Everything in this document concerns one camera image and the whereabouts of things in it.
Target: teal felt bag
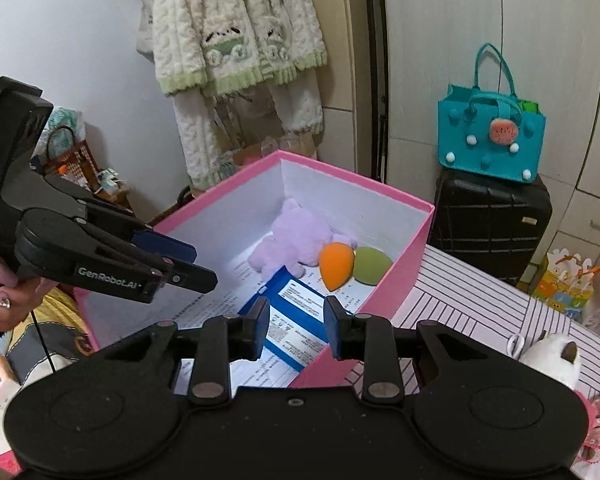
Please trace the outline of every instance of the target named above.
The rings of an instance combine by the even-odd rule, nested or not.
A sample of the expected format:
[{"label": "teal felt bag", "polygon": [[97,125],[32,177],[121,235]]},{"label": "teal felt bag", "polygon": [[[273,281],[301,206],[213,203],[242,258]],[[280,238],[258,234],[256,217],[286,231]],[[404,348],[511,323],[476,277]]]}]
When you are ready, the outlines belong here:
[{"label": "teal felt bag", "polygon": [[[500,58],[510,95],[482,91],[480,56],[492,48]],[[538,174],[546,118],[533,102],[516,96],[502,54],[485,43],[475,57],[474,86],[449,85],[438,102],[438,160],[447,168],[531,183]]]}]

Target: black suitcase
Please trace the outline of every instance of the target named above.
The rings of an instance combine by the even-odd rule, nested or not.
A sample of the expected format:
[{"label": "black suitcase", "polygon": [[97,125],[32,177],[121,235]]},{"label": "black suitcase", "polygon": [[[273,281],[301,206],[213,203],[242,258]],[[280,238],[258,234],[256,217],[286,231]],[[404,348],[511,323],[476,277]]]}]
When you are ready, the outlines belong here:
[{"label": "black suitcase", "polygon": [[519,184],[443,168],[429,244],[515,286],[551,213],[539,175]]}]

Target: bag handle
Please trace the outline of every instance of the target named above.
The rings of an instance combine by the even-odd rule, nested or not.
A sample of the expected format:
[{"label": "bag handle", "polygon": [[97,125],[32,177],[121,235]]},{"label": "bag handle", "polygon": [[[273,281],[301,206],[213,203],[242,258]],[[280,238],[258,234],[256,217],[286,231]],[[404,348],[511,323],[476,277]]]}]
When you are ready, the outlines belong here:
[{"label": "bag handle", "polygon": [[522,108],[520,108],[520,104],[515,97],[498,94],[497,92],[476,92],[469,97],[469,110],[472,114],[475,113],[474,105],[477,100],[496,101],[498,104],[508,105],[510,108],[509,117],[504,117],[504,119],[511,119],[518,125],[522,122]]},{"label": "bag handle", "polygon": [[511,95],[512,95],[512,97],[516,97],[516,89],[515,89],[515,86],[513,85],[513,77],[511,76],[511,70],[509,70],[509,65],[507,65],[506,61],[504,61],[502,54],[494,46],[493,43],[485,43],[483,46],[481,46],[478,49],[478,54],[475,55],[474,88],[477,88],[477,89],[480,88],[480,86],[478,85],[478,64],[480,63],[480,56],[489,47],[491,47],[493,49],[493,51],[496,53],[496,55],[500,59],[500,66],[504,69],[504,75],[506,76],[507,81],[509,81],[509,88],[511,89]]},{"label": "bag handle", "polygon": [[75,146],[75,133],[74,130],[72,129],[72,127],[67,126],[66,124],[59,124],[58,126],[56,126],[51,133],[49,133],[49,136],[46,138],[46,161],[50,162],[51,161],[51,157],[49,156],[49,145],[51,144],[51,137],[54,136],[54,134],[58,131],[58,130],[69,130],[69,133],[71,133],[71,139],[74,143]]}]

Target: green makeup sponge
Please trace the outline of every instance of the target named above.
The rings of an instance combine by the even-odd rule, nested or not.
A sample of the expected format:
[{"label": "green makeup sponge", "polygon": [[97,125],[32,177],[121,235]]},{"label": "green makeup sponge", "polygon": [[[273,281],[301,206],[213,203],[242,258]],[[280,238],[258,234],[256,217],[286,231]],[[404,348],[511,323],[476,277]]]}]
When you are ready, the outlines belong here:
[{"label": "green makeup sponge", "polygon": [[367,285],[377,285],[394,263],[373,247],[358,247],[353,263],[353,277]]}]

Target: metal screw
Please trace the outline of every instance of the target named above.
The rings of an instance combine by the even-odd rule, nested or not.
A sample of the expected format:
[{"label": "metal screw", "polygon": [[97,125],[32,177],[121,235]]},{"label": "metal screw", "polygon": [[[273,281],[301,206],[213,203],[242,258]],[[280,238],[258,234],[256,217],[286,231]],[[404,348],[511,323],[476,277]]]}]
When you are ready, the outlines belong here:
[{"label": "metal screw", "polygon": [[218,383],[198,383],[194,384],[191,393],[199,399],[215,399],[224,393],[224,388]]},{"label": "metal screw", "polygon": [[368,391],[376,399],[391,399],[400,393],[400,388],[393,383],[373,383]]}]

